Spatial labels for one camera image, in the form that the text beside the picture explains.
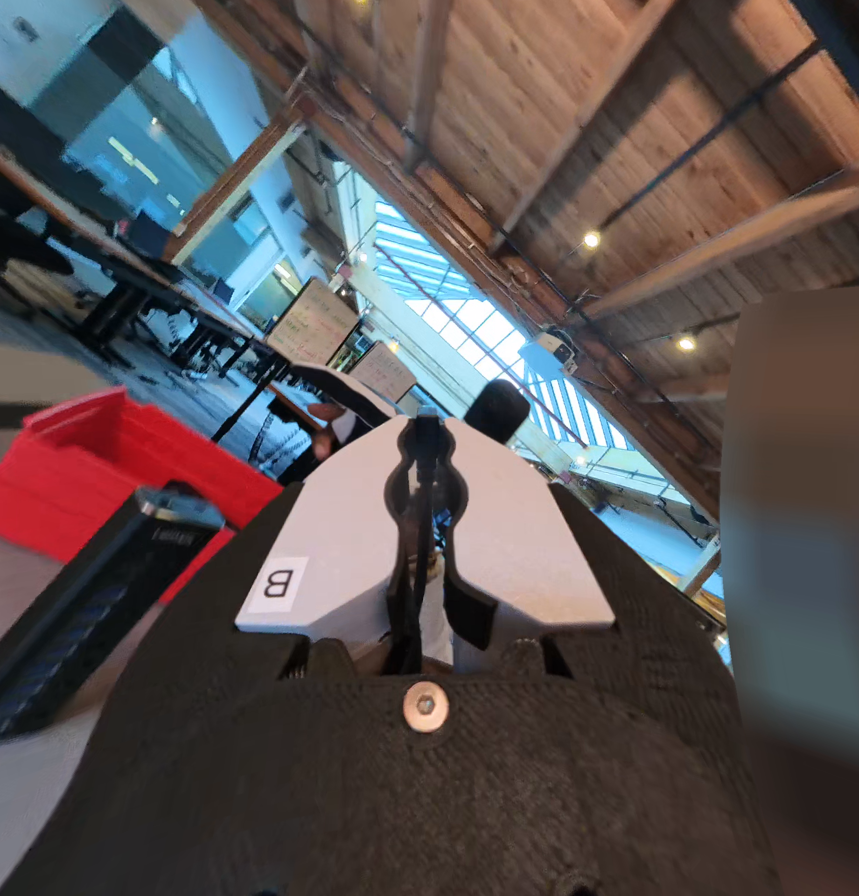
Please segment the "black office chair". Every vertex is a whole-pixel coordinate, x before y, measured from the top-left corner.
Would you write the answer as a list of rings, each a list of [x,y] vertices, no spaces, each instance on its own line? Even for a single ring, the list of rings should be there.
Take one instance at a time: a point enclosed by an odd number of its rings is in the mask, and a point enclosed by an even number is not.
[[[63,277],[75,274],[72,263],[46,240],[0,212],[0,287],[22,306],[22,316],[31,320],[36,308],[4,279],[11,261],[30,264],[43,272]]]

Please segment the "skylight window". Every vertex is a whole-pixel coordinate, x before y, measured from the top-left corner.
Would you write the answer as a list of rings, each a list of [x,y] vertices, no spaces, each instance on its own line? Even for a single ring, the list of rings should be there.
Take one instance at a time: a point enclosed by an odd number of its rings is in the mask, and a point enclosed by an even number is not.
[[[486,380],[516,385],[549,440],[603,449],[635,447],[564,375],[537,375],[520,355],[524,333],[433,248],[401,213],[376,200],[379,278]]]

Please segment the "long wooden office desk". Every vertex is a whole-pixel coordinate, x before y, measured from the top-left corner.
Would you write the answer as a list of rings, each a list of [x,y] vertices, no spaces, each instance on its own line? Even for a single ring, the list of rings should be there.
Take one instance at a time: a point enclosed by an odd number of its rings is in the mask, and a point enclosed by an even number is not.
[[[122,265],[132,269],[150,285],[158,284],[161,290],[171,290],[180,300],[192,305],[196,312],[219,322],[223,328],[232,330],[243,339],[247,347],[261,346],[262,351],[267,353],[276,369],[275,374],[265,374],[264,390],[284,399],[291,411],[303,416],[309,424],[313,423],[304,408],[291,402],[280,386],[293,375],[292,364],[278,350],[272,349],[268,345],[266,336],[247,319],[229,308],[211,291],[186,278],[180,270],[174,269],[174,274],[168,276],[165,273],[167,268],[164,264],[155,263],[153,260],[145,258],[132,251],[121,241],[111,237],[109,231],[98,221],[60,196],[21,165],[8,148],[1,145],[0,174],[26,196],[33,206],[43,209],[49,218],[68,229],[73,238],[87,241],[93,245],[97,255],[107,259],[109,264]]]

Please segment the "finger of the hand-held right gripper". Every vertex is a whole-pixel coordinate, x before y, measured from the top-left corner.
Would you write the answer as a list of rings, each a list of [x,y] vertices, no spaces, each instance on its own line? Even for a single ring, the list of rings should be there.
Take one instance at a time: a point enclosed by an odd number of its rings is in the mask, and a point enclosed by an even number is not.
[[[318,389],[330,401],[353,412],[368,427],[379,427],[395,417],[406,416],[401,407],[353,375],[321,364],[292,363],[289,375]]]

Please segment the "white ceiling-mounted device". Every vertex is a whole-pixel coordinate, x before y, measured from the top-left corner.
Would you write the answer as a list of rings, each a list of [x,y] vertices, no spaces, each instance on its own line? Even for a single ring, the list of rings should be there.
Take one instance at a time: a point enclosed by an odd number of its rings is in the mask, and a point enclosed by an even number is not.
[[[530,371],[546,382],[568,378],[576,372],[574,345],[555,331],[540,330],[523,343],[518,354]]]

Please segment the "black rounded object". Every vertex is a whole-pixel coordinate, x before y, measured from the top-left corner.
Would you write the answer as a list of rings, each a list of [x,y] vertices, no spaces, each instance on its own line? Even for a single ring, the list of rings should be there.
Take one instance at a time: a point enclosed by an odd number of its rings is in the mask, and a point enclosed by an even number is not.
[[[493,442],[506,445],[530,413],[531,404],[517,386],[495,379],[474,399],[463,422]]]

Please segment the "large whiteboard with writing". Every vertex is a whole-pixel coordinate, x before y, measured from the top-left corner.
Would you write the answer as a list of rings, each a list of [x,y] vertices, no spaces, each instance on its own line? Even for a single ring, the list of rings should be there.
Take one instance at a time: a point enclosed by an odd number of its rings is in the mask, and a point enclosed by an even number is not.
[[[311,277],[263,342],[291,364],[326,366],[357,324],[357,310]]]

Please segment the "red plastic bin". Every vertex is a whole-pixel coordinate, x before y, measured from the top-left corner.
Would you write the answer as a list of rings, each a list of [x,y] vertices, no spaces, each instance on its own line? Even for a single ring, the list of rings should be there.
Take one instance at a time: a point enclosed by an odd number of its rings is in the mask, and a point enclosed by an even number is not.
[[[65,564],[134,489],[175,480],[215,505],[226,526],[162,594],[166,605],[281,486],[123,388],[23,420],[0,461],[0,538]]]

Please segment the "black usb hub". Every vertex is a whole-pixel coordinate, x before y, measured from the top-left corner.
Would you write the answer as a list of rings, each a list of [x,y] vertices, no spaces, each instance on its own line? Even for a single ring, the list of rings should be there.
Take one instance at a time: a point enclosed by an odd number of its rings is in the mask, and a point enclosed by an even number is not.
[[[0,638],[0,743],[42,730],[225,526],[138,487]]]

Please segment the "small whiteboard with writing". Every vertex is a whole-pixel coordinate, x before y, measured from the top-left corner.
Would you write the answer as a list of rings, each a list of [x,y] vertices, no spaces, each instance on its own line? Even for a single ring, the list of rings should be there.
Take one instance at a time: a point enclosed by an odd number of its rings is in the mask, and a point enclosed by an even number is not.
[[[384,342],[375,342],[349,375],[392,403],[398,403],[417,385],[417,377]]]

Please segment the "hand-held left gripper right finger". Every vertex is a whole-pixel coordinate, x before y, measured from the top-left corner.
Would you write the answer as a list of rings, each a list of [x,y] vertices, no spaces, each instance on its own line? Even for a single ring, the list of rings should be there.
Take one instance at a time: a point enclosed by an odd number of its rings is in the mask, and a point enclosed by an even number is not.
[[[446,430],[462,495],[446,539],[454,661],[495,662],[521,639],[609,629],[615,613],[557,498],[583,505],[466,423]]]

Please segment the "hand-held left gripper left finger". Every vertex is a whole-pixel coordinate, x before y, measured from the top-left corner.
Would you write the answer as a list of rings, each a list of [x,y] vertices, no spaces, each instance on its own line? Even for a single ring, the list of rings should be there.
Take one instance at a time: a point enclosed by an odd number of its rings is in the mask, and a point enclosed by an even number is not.
[[[399,531],[384,489],[410,421],[389,420],[307,477],[237,613],[239,631],[337,639],[348,648],[388,631]]]

